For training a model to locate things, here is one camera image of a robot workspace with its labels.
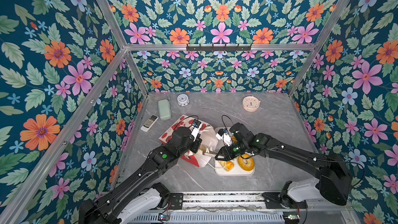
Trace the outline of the braided fake bread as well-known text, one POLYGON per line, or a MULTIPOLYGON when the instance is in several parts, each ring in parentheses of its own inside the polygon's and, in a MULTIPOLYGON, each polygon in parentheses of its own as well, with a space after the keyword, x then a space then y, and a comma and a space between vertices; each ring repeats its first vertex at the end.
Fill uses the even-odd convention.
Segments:
POLYGON ((234 163, 231 161, 218 161, 221 168, 229 172, 234 168, 234 163))

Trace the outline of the red white paper bag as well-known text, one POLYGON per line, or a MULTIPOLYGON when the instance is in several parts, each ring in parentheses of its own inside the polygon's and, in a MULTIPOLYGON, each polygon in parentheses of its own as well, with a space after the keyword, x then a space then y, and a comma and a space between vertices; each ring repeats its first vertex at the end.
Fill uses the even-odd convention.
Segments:
POLYGON ((198 167, 205 167, 211 157, 204 155, 205 151, 215 151, 218 145, 214 127, 207 122, 199 120, 195 116, 181 115, 171 127, 169 127, 160 137, 162 144, 169 141, 181 141, 182 147, 187 147, 181 159, 198 167))

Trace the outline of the fake bagel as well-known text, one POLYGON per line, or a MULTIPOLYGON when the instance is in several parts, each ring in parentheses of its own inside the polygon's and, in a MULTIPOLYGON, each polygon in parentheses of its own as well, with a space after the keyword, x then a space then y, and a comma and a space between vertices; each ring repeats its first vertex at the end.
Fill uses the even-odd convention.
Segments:
POLYGON ((243 154, 237 159, 238 165, 244 171, 252 171, 255 168, 255 162, 251 155, 243 154))

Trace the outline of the yellow fake croissant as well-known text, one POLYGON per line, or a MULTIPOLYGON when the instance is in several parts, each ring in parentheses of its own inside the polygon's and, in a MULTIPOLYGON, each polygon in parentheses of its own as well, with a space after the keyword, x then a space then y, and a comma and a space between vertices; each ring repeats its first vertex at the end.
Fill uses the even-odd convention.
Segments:
POLYGON ((237 139, 233 135, 231 136, 231 140, 232 140, 233 143, 237 143, 237 139))

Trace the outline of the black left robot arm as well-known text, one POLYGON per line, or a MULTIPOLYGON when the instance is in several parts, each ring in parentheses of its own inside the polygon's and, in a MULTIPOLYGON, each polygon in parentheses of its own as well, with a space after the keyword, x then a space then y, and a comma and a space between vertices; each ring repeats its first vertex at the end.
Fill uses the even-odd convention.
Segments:
POLYGON ((177 164, 185 153, 198 151, 201 139, 187 127, 177 128, 171 139, 155 148, 145 162, 119 186, 96 201, 86 200, 79 208, 79 224, 120 224, 119 215, 142 190, 177 164))

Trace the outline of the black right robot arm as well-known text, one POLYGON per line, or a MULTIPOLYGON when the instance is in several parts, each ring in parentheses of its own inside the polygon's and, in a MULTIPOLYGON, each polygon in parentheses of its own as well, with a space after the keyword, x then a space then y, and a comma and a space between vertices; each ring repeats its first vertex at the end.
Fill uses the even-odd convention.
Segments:
POLYGON ((242 123, 230 127, 230 133, 236 143, 220 148, 215 155, 216 160, 227 162, 235 158, 261 156, 285 162, 312 176, 302 181, 286 182, 275 202, 284 207, 321 199, 339 206, 347 204, 352 175, 340 155, 318 154, 285 144, 264 133, 253 134, 242 123))

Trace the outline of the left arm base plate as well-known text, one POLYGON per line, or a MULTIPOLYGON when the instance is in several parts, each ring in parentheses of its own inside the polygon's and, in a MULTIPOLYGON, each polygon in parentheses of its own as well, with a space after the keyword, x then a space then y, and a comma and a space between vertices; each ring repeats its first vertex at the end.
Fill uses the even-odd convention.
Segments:
POLYGON ((183 193, 170 193, 162 198, 162 210, 180 210, 183 206, 183 193))

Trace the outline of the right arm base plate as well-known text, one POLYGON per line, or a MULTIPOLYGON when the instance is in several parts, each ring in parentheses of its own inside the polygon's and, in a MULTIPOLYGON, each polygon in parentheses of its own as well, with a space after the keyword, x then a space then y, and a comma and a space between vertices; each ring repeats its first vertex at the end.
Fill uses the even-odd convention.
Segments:
POLYGON ((282 192, 264 192, 261 194, 267 209, 307 209, 306 201, 295 202, 282 192))

